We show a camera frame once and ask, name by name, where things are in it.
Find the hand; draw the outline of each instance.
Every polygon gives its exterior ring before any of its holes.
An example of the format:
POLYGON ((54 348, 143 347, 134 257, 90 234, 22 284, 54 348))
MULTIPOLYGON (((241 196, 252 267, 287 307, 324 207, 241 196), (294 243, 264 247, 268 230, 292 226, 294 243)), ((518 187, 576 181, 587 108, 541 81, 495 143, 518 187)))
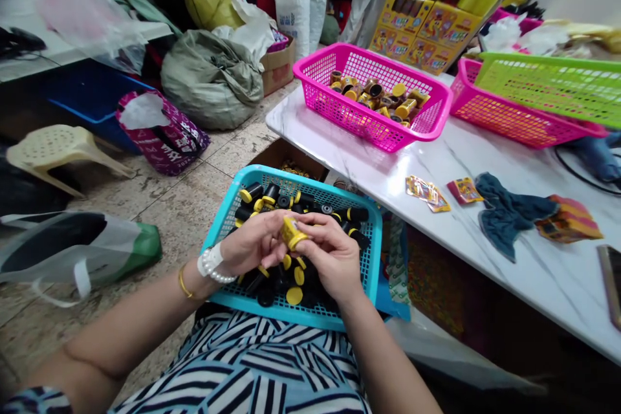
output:
POLYGON ((298 216, 298 228, 309 236, 296 251, 307 256, 319 272, 325 290, 339 306, 364 295, 360 282, 360 248, 334 218, 320 213, 298 216))
POLYGON ((220 244, 223 262, 218 272, 238 276, 258 265, 272 267, 287 253, 280 230, 284 216, 297 216, 288 210, 274 210, 251 217, 220 244))

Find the blue plastic basket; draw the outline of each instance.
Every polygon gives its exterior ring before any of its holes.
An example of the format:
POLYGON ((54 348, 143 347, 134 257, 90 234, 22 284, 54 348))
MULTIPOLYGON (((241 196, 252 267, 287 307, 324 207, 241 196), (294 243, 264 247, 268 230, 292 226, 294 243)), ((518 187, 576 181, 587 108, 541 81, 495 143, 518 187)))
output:
POLYGON ((94 60, 83 60, 37 78, 39 94, 79 116, 83 126, 126 152, 141 154, 116 121, 116 106, 125 94, 152 89, 94 60))
MULTIPOLYGON (((382 246, 382 218, 377 207, 355 194, 340 190, 334 186, 310 180, 286 171, 269 168, 263 165, 250 165, 242 169, 233 180, 213 225, 205 239, 202 250, 212 247, 222 241, 235 224, 235 210, 241 199, 239 190, 260 182, 264 186, 273 182, 280 186, 283 195, 294 195, 297 191, 314 195, 321 203, 332 205, 335 209, 361 207, 369 210, 369 220, 364 223, 361 232, 369 238, 371 245, 360 255, 360 272, 364 292, 375 305, 377 281, 380 272, 380 252, 382 246)), ((248 296, 244 287, 231 283, 210 299, 212 302, 229 306, 232 309, 250 312, 263 317, 275 318, 287 322, 306 325, 308 327, 326 330, 345 331, 343 321, 338 314, 325 310, 323 305, 317 304, 313 309, 302 306, 292 306, 284 296, 278 295, 271 307, 262 307, 257 300, 248 296)))

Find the white plastic stool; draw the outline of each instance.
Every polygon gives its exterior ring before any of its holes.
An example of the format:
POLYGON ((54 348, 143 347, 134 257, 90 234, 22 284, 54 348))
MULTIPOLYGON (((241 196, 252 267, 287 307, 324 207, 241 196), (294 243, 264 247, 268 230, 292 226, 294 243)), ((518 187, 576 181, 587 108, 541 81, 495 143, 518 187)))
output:
POLYGON ((8 148, 6 159, 11 165, 82 199, 84 194, 50 176, 48 171, 75 160, 90 160, 127 178, 135 175, 133 170, 100 151, 93 134, 80 126, 53 125, 28 133, 19 144, 8 148))

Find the purple shopping bag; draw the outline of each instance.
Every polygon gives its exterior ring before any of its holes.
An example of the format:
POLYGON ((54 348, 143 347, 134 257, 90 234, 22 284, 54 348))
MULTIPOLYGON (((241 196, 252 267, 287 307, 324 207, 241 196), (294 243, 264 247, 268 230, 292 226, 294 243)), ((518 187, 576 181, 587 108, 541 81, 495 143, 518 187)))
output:
POLYGON ((177 176, 210 142, 203 130, 155 89, 133 91, 121 97, 116 119, 163 175, 177 176))

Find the tile floor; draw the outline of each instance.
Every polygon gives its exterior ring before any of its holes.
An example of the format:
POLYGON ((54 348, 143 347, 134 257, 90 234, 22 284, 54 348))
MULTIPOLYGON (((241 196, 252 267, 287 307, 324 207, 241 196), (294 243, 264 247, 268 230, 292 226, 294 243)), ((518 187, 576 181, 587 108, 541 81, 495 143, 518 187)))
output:
MULTIPOLYGON (((232 177, 277 138, 265 125, 265 115, 299 84, 294 80, 265 98, 255 115, 236 130, 211 132, 212 143, 201 159, 178 177, 159 175, 143 157, 120 158, 136 170, 131 180, 117 177, 101 166, 79 168, 76 177, 87 199, 73 201, 69 208, 157 225, 164 257, 120 283, 94 289, 87 302, 70 309, 36 298, 28 285, 0 285, 0 396, 15 390, 44 357, 120 298, 197 256, 232 177)), ((47 293, 75 299, 69 285, 48 286, 47 293)), ((177 354, 190 328, 191 319, 131 374, 118 399, 125 399, 158 377, 177 354)))

